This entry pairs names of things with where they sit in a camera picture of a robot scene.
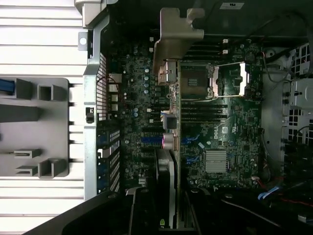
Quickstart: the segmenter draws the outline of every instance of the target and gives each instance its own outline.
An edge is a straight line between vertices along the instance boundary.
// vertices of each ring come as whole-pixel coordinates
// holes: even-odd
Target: expansion slot bracket
[[[160,39],[155,43],[153,72],[159,70],[168,59],[182,59],[191,45],[204,37],[204,30],[194,29],[192,22],[204,17],[204,9],[190,8],[187,18],[181,18],[178,8],[162,8],[160,12]]]

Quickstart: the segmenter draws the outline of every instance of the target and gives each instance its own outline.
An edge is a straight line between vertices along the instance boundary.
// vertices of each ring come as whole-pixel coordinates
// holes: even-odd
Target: dell logo
[[[214,139],[218,140],[218,138],[219,138],[219,127],[216,126],[214,127]]]

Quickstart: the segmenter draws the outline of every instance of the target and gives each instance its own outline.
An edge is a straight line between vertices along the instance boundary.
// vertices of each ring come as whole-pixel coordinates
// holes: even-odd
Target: wire
[[[101,77],[101,78],[96,82],[96,85],[98,85],[98,83],[99,83],[100,81],[102,81],[103,79],[105,79],[105,78],[111,79],[111,80],[116,84],[116,86],[117,86],[117,82],[116,82],[112,77],[110,77],[110,76],[103,76],[103,77]]]
[[[306,202],[294,201],[294,200],[285,199],[285,198],[281,198],[280,200],[282,200],[282,201],[284,201],[284,202],[290,202],[290,203],[301,204],[301,205],[304,205],[304,206],[313,207],[313,205],[312,205],[312,204],[310,204],[310,203],[306,203]]]
[[[273,83],[281,83],[283,81],[287,81],[288,80],[288,74],[289,72],[283,77],[283,79],[279,80],[279,81],[275,81],[272,79],[272,77],[270,76],[270,73],[269,73],[269,70],[268,70],[268,66],[266,65],[266,60],[265,60],[265,53],[262,51],[262,58],[263,58],[263,63],[264,63],[264,68],[265,68],[265,71],[268,75],[268,79],[273,82]]]
[[[299,134],[302,134],[301,131],[302,131],[303,129],[305,129],[305,128],[310,128],[310,127],[313,127],[313,125],[307,125],[307,126],[301,127],[301,128],[294,134],[294,136],[293,136],[293,142],[297,142],[297,141],[296,141],[296,138],[297,138],[297,136],[298,136]]]
[[[271,220],[269,220],[269,219],[266,219],[265,217],[261,216],[260,214],[257,214],[257,213],[255,213],[255,212],[253,212],[253,211],[251,211],[251,210],[249,210],[249,209],[247,209],[247,208],[245,208],[245,207],[242,207],[242,206],[237,205],[237,204],[235,204],[235,203],[227,202],[227,201],[225,201],[225,200],[223,200],[223,199],[222,199],[221,201],[222,201],[222,202],[225,202],[226,204],[232,205],[232,206],[234,206],[234,207],[243,209],[244,211],[249,212],[249,213],[255,215],[256,217],[259,217],[260,219],[262,219],[262,220],[264,220],[264,221],[266,221],[266,222],[268,222],[268,223],[270,223],[270,224],[272,224],[272,225],[275,225],[276,227],[279,227],[279,228],[281,227],[279,224],[277,224],[277,223],[275,223],[275,222],[273,222],[273,221],[271,221]]]
[[[264,138],[264,129],[262,131],[262,134],[261,134],[261,141],[262,141],[262,145],[263,145],[263,148],[264,148],[264,151],[265,151],[265,160],[267,161],[268,160],[268,156],[270,158],[272,158],[269,154],[269,151],[268,151],[268,148],[267,146],[265,145],[265,138]]]
[[[261,188],[266,189],[266,186],[261,182],[261,180],[257,180],[258,184],[261,186]]]
[[[238,44],[238,43],[241,43],[247,39],[249,39],[253,34],[255,34],[256,32],[260,31],[261,29],[263,29],[264,27],[266,27],[268,24],[276,21],[277,19],[279,19],[280,16],[277,15],[275,16],[273,19],[270,19],[268,21],[266,21],[265,23],[263,23],[262,25],[258,26],[257,28],[255,28],[252,32],[250,32],[249,34],[247,34],[246,36],[244,36],[243,38],[241,39],[238,39],[236,41],[233,42],[233,44]]]

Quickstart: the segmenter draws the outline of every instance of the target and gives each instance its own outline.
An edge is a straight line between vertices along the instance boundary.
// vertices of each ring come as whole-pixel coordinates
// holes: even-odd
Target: heatsink
[[[227,153],[225,150],[211,149],[205,153],[205,171],[207,173],[227,172]]]

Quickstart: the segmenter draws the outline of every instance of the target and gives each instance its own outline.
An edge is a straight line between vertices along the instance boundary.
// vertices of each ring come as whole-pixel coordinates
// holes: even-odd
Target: label sticker
[[[198,143],[198,145],[200,146],[200,148],[205,148],[205,146],[201,142]]]
[[[222,134],[227,134],[228,133],[228,127],[227,126],[223,126],[222,127]]]
[[[223,2],[220,10],[240,10],[243,5],[243,2]]]

